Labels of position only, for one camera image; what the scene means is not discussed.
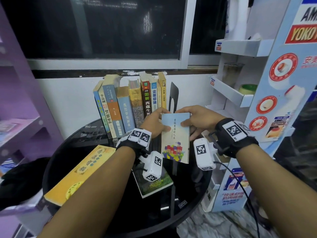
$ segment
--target white wall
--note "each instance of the white wall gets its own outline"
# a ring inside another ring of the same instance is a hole
[[[84,125],[100,118],[92,90],[101,79],[102,77],[38,79],[64,139]],[[177,109],[211,103],[213,89],[210,86],[209,74],[166,75],[167,104],[171,82],[179,88]]]

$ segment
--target hand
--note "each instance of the hand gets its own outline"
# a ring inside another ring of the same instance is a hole
[[[146,116],[143,124],[140,126],[140,128],[152,132],[152,138],[158,136],[162,131],[171,130],[170,126],[163,125],[159,122],[159,119],[161,119],[161,113],[170,114],[171,112],[165,108],[158,108],[149,116]]]
[[[188,106],[177,110],[175,113],[188,113],[192,115],[189,119],[181,122],[183,127],[191,127],[191,131],[194,130],[189,140],[194,140],[198,135],[200,135],[206,129],[215,129],[216,124],[226,118],[221,114],[216,113],[210,109],[204,108],[200,105]]]

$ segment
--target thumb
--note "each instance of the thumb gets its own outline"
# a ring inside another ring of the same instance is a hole
[[[170,126],[167,126],[167,125],[163,125],[162,124],[162,126],[163,126],[163,131],[164,132],[168,132],[168,131],[170,131],[172,129]]]
[[[189,119],[184,120],[183,122],[180,123],[180,125],[181,125],[182,127],[191,126],[191,125],[192,125],[191,119],[189,118]]]

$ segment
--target floor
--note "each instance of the floor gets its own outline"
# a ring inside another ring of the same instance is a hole
[[[177,227],[180,238],[256,238],[256,224],[246,211],[204,212],[201,205]],[[278,238],[260,226],[261,238]]]

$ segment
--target round black table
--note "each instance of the round black table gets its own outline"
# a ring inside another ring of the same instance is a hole
[[[82,127],[56,150],[43,178],[46,194],[67,175],[96,145],[114,147],[117,139],[108,139],[101,120]],[[190,143],[189,164],[163,159],[163,166],[174,184],[142,199],[133,174],[130,174],[123,198],[106,232],[110,237],[141,237],[164,228],[175,228],[200,204],[209,185],[212,171],[197,167],[193,143]],[[150,151],[161,150],[161,137],[153,139]],[[59,206],[48,201],[54,215]]]

